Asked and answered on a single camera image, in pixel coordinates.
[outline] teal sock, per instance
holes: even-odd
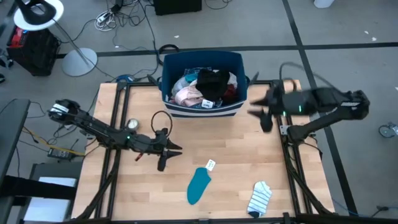
[[[207,169],[203,167],[197,168],[187,190],[188,202],[191,205],[194,205],[199,201],[210,181],[211,178],[207,174]]]

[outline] white container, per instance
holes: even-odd
[[[323,9],[323,8],[327,8],[327,7],[331,6],[331,4],[334,1],[335,0],[315,0],[313,2],[313,4],[315,5],[315,7],[319,8],[319,9]]]

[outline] floor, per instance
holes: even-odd
[[[65,13],[59,23],[72,38],[86,21],[107,9],[105,0],[62,2]],[[364,91],[371,101],[368,117],[362,121],[342,121],[332,125],[331,129],[358,213],[370,216],[376,211],[376,205],[398,206],[398,151],[395,147],[398,138],[384,139],[377,131],[388,121],[398,122],[398,106],[393,103],[398,100],[398,64],[395,60],[398,57],[398,30],[394,26],[398,23],[398,2],[336,0],[328,9],[317,9],[312,2],[234,0],[222,10],[212,10],[203,4],[200,12],[156,16],[150,7],[147,15],[158,47],[176,44],[181,49],[224,47],[224,50],[237,51],[243,56],[246,75],[252,77],[259,71],[259,78],[264,80],[277,78],[279,65],[293,61],[304,64],[307,71],[286,68],[284,75],[299,79],[303,88],[314,85],[306,74],[312,69],[343,91]],[[208,4],[220,7],[224,3],[208,0]],[[11,5],[11,0],[0,3],[0,22],[4,18],[7,20]],[[130,9],[125,7],[123,11],[128,13]],[[141,9],[137,15],[143,18]],[[0,48],[3,49],[12,29],[12,20],[8,19],[6,24],[8,26],[0,36]],[[120,27],[117,32],[115,47],[112,43],[115,30],[100,32],[89,23],[75,43],[98,52],[98,67],[112,76],[155,67],[153,55],[134,55],[128,51],[136,47],[153,48],[146,21],[136,27]],[[68,44],[63,44],[60,53],[65,54],[71,49]],[[10,70],[0,68],[0,73],[7,77],[7,81],[0,85],[2,98],[28,98],[40,103],[44,110],[62,98],[76,100],[87,109],[99,84],[112,79],[98,70],[78,78],[68,77],[62,72],[62,59],[55,62],[49,77],[32,77],[18,64]],[[159,77],[161,73],[159,69],[154,76]],[[41,115],[40,108],[32,104],[29,116],[38,115]],[[28,119],[25,126],[49,139],[58,124],[43,117]],[[324,152],[323,166],[336,201],[336,211],[347,215],[347,211],[337,204],[346,207],[329,149],[330,135],[329,139],[324,131],[318,131],[317,135],[319,148]],[[32,142],[24,133],[21,139]],[[83,151],[86,141],[78,131],[59,139],[58,146],[71,147],[76,139],[79,141],[74,149]],[[22,143],[18,146],[23,177],[29,176],[33,163],[56,162],[33,147]],[[9,174],[16,175],[16,170],[17,157],[14,155]],[[13,217],[16,217],[17,209],[12,213],[9,223],[15,223]],[[398,209],[381,212],[377,217],[398,218]]]

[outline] white lamp base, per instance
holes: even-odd
[[[94,50],[80,48],[80,51],[85,56],[87,63],[83,61],[76,50],[72,50],[62,61],[62,70],[65,74],[79,77],[90,72],[97,64],[98,57]]]

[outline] pink cloth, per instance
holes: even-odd
[[[203,101],[202,93],[196,88],[197,81],[193,81],[190,86],[182,88],[175,95],[175,102],[181,106],[193,106]]]

